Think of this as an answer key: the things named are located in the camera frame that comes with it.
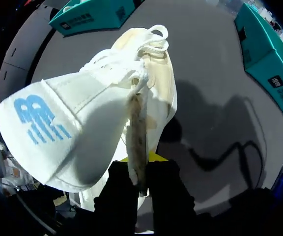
white sneaker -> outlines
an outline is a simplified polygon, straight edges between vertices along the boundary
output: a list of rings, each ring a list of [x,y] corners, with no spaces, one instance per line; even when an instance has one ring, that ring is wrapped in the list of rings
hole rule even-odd
[[[0,131],[20,165],[42,184],[63,191],[91,187],[83,202],[93,202],[108,178],[108,166],[127,156],[122,135],[126,101],[145,86],[148,73],[147,138],[155,149],[177,104],[167,35],[163,26],[131,29],[78,73],[32,84],[4,100]],[[139,83],[132,88],[134,78]]]

white shoelace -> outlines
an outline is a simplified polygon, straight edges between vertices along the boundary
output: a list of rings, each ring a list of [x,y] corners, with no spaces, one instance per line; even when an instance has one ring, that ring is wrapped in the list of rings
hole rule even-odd
[[[153,34],[152,32],[157,30],[161,32],[162,36]],[[155,25],[147,30],[145,34],[138,36],[136,45],[131,50],[115,50],[106,49],[95,55],[91,61],[85,64],[79,72],[90,72],[99,73],[101,68],[112,69],[113,73],[120,76],[119,79],[111,78],[110,81],[105,81],[110,78],[97,77],[102,83],[107,83],[108,85],[117,85],[122,82],[130,82],[137,78],[138,84],[131,86],[131,95],[137,94],[148,82],[148,72],[145,69],[144,61],[140,58],[139,52],[145,51],[151,54],[162,54],[168,49],[168,42],[166,38],[168,37],[168,30],[162,25]]]

blue logo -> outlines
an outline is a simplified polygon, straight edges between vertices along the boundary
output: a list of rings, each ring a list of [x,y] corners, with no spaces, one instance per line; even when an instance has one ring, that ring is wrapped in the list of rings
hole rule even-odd
[[[30,95],[26,100],[18,98],[14,101],[14,107],[22,124],[31,123],[31,129],[28,129],[28,135],[34,144],[39,144],[36,137],[38,137],[38,139],[43,143],[47,142],[42,136],[40,130],[52,142],[54,142],[55,139],[48,129],[50,129],[60,140],[64,139],[63,136],[66,136],[68,139],[71,138],[70,134],[66,131],[63,125],[51,124],[55,116],[41,97],[37,95]]]

box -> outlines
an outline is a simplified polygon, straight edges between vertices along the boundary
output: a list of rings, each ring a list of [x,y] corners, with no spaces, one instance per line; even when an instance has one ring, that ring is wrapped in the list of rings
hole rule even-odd
[[[234,20],[244,70],[274,99],[283,112],[283,42],[272,26],[248,4]]]
[[[71,0],[49,24],[68,36],[90,30],[115,29],[122,26],[143,0]],[[65,7],[72,7],[63,12]]]

table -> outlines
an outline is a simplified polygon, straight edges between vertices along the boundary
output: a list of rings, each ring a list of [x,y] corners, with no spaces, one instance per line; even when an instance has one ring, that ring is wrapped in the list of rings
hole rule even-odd
[[[110,48],[132,27],[165,25],[178,92],[178,109],[158,152],[175,159],[181,178],[196,199],[196,211],[213,215],[227,209],[228,200],[249,185],[270,188],[283,163],[283,114],[267,93],[243,69],[233,16],[203,0],[146,0],[119,30],[63,38],[58,32],[47,45],[32,82],[78,71],[99,51]],[[247,160],[235,148],[216,167],[198,165],[219,158],[232,144],[244,145]],[[149,223],[151,202],[139,210],[139,222]]]

